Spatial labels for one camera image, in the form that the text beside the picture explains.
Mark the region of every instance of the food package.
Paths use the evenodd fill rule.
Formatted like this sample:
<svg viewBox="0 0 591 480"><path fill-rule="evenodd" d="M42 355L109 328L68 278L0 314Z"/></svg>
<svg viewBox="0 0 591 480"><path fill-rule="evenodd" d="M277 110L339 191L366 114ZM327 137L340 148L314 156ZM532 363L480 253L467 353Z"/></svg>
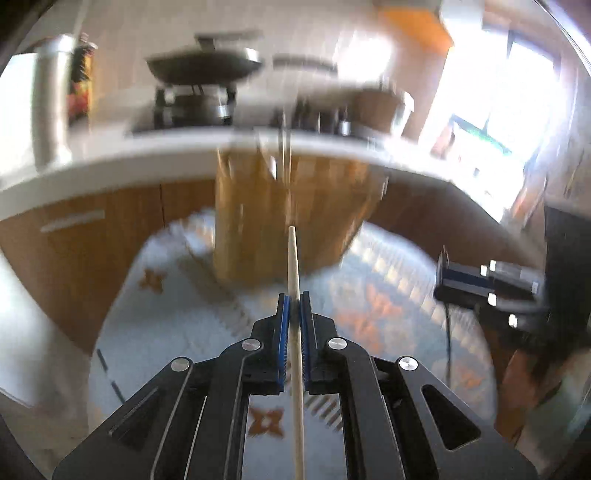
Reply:
<svg viewBox="0 0 591 480"><path fill-rule="evenodd" d="M218 152L213 265L220 281L253 286L287 278L287 231L301 273L339 262L382 199L383 167L264 151Z"/></svg>

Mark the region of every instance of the cabinet handle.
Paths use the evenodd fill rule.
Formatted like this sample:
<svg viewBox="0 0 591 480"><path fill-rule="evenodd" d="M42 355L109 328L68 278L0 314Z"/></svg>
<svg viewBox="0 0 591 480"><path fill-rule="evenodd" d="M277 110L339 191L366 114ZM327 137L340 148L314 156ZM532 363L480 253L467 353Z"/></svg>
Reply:
<svg viewBox="0 0 591 480"><path fill-rule="evenodd" d="M86 223L96 222L105 219L104 210L91 210L84 213L72 213L71 215L53 220L41 227L41 233L50 233L57 230L63 230L75 225L84 225Z"/></svg>

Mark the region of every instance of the metal container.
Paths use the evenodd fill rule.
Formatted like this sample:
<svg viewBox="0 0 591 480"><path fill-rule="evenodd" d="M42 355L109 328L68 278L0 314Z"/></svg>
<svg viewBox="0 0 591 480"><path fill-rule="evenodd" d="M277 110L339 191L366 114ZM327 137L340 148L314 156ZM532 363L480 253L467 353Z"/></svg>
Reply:
<svg viewBox="0 0 591 480"><path fill-rule="evenodd" d="M198 47L153 56L146 62L164 85L229 85L255 73L264 62L251 48L220 50L216 43L253 40L260 35L257 30L195 35Z"/></svg>
<svg viewBox="0 0 591 480"><path fill-rule="evenodd" d="M382 80L377 86L360 90L353 100L351 120L382 134L399 137L414 110L409 93Z"/></svg>
<svg viewBox="0 0 591 480"><path fill-rule="evenodd" d="M75 47L74 37L58 35L36 50L31 135L38 169L72 159L67 145L67 94Z"/></svg>

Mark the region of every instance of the wooden stick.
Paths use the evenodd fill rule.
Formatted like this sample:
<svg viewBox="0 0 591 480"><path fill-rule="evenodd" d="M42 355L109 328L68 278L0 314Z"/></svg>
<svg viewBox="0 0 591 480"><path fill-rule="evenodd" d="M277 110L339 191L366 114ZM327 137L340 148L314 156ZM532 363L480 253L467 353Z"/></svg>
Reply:
<svg viewBox="0 0 591 480"><path fill-rule="evenodd" d="M294 421L295 480L304 480L304 379L301 360L300 273L297 264L296 227L289 227L287 291L291 300L288 346L291 361L291 401Z"/></svg>

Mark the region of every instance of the pan handle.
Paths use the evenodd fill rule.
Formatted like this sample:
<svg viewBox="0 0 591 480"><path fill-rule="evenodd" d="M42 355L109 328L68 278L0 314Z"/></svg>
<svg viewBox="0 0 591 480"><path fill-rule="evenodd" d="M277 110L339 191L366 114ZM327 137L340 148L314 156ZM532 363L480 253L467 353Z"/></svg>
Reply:
<svg viewBox="0 0 591 480"><path fill-rule="evenodd" d="M331 75L338 75L339 69L336 63L331 61L319 59L317 57L309 57L306 55L275 55L273 57L273 68L294 67L298 69L310 70L324 70Z"/></svg>
<svg viewBox="0 0 591 480"><path fill-rule="evenodd" d="M218 32L199 34L195 33L195 42L204 50L215 50L215 44L219 41L256 40L262 37L262 31L256 28L234 32Z"/></svg>

